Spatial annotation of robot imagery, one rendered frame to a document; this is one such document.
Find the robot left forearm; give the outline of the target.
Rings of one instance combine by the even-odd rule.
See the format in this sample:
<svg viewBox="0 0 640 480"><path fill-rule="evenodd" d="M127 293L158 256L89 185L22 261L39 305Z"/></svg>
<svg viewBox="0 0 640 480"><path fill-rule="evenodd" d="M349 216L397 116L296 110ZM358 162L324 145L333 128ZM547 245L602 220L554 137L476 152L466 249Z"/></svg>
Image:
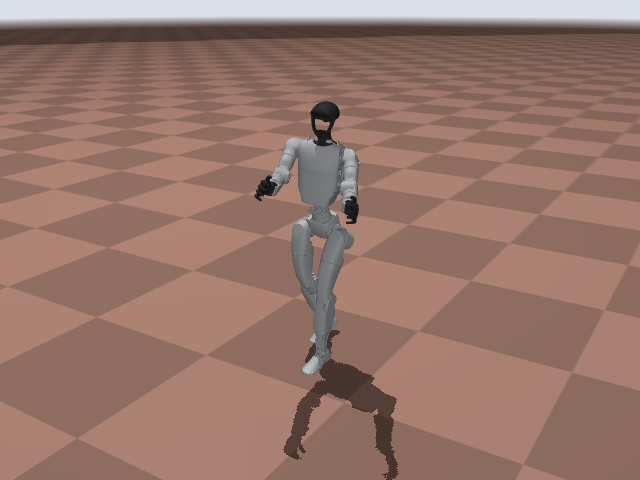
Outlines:
<svg viewBox="0 0 640 480"><path fill-rule="evenodd" d="M350 196L355 196L356 200L358 200L358 185L357 182L355 181L355 188L354 189L347 189L343 192L342 195L342 212L345 213L345 204L346 204L346 200L352 200L350 198ZM353 201L353 200L352 200Z"/></svg>

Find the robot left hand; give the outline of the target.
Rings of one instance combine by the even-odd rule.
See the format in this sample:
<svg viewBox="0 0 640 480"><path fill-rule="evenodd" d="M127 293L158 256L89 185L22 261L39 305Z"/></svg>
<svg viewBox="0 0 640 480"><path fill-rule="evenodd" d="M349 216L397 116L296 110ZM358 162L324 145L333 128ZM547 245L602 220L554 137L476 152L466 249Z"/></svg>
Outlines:
<svg viewBox="0 0 640 480"><path fill-rule="evenodd" d="M346 224L355 224L358 216L359 206L355 196L350 196L353 200L346 200L345 204L345 214L347 215L347 219L351 219L352 221L347 221Z"/></svg>

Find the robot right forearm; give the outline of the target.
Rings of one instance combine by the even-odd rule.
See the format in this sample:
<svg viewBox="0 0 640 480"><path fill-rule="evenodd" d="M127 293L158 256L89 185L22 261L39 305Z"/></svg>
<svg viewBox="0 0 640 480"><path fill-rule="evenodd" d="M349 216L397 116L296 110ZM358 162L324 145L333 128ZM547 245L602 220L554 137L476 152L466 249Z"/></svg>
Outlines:
<svg viewBox="0 0 640 480"><path fill-rule="evenodd" d="M278 167L277 167L278 168ZM278 186L275 186L274 192L272 193L272 196L276 196L276 194L279 192L279 190L283 187L285 180L283 178L282 175L280 174L276 174L276 170L277 168L274 170L273 174L272 174L272 178L270 179L271 182L275 182Z"/></svg>

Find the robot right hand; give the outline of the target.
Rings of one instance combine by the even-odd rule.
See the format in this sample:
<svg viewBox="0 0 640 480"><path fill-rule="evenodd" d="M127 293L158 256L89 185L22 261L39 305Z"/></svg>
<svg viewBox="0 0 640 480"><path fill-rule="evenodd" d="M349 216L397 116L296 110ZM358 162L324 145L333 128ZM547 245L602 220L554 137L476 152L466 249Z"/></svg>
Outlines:
<svg viewBox="0 0 640 480"><path fill-rule="evenodd" d="M260 185L258 185L258 189L256 190L256 194L254 195L255 198L259 201L262 201L261 198L259 198L259 196L272 196L272 193L274 192L275 186L278 186L275 182L271 182L270 179L272 178L272 176L268 175L266 177L266 180L261 180Z"/></svg>

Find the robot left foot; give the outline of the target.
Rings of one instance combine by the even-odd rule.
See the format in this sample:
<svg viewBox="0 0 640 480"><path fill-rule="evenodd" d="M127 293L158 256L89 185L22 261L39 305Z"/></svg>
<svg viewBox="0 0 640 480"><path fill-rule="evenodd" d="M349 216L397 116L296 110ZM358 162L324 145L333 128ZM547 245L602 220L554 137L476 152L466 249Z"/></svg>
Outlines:
<svg viewBox="0 0 640 480"><path fill-rule="evenodd" d="M320 351L321 354L321 351ZM326 348L325 355L320 358L320 354L314 354L313 357L303 366L302 373L305 375L312 375L322 369L323 365L330 360L331 353L328 348Z"/></svg>

